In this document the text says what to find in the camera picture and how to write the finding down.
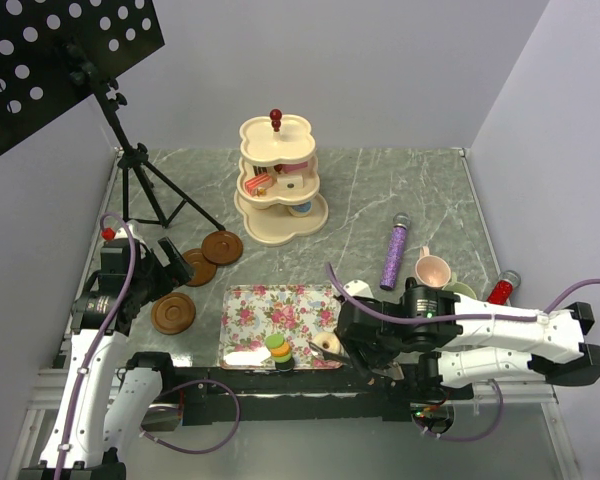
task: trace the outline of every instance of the music stand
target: music stand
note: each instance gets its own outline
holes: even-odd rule
[[[129,220],[133,170],[157,220],[167,228],[187,203],[218,230],[225,228],[134,148],[116,111],[127,104],[116,77],[164,45],[151,0],[0,0],[0,155],[93,94],[123,149],[122,212]],[[144,168],[182,199],[167,217]]]

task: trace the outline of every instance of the pink cup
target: pink cup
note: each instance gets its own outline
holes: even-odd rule
[[[422,285],[442,288],[451,280],[451,268],[442,258],[429,253],[429,247],[420,249],[420,258],[416,262],[416,280]]]

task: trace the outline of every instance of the orange ring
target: orange ring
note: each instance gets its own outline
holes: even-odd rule
[[[285,355],[291,353],[291,345],[289,345],[287,342],[284,342],[278,348],[271,348],[269,351],[271,352],[272,357],[284,357]]]

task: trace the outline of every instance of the gray marble surface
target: gray marble surface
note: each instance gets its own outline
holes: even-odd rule
[[[184,191],[217,217],[244,242],[235,264],[220,267],[213,281],[198,288],[181,287],[197,308],[191,328],[175,335],[158,333],[151,325],[151,305],[134,321],[128,344],[136,351],[169,352],[177,366],[207,366],[216,361],[222,297],[227,287],[242,284],[327,283],[324,263],[332,262],[341,281],[367,281],[377,298],[397,300],[401,292],[378,287],[392,218],[405,211],[412,219],[398,285],[412,274],[418,250],[429,245],[447,260],[458,279],[484,299],[497,273],[463,159],[457,150],[318,149],[321,193],[329,204],[329,220],[309,237],[281,247],[264,247],[245,232],[242,215],[233,204],[238,176],[238,150],[157,150],[151,161]],[[155,193],[169,213],[179,198],[159,180]],[[135,177],[130,181],[131,216],[155,218]],[[109,211],[121,211],[118,175]],[[181,252],[200,247],[214,227],[186,206],[168,230],[142,225],[152,248],[164,235]],[[92,268],[97,268],[96,258]]]

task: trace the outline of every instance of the floral tray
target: floral tray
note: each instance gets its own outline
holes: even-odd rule
[[[218,364],[230,370],[274,368],[264,339],[282,333],[298,370],[333,369],[311,354],[308,342],[333,332],[340,304],[330,285],[239,285],[224,295]]]

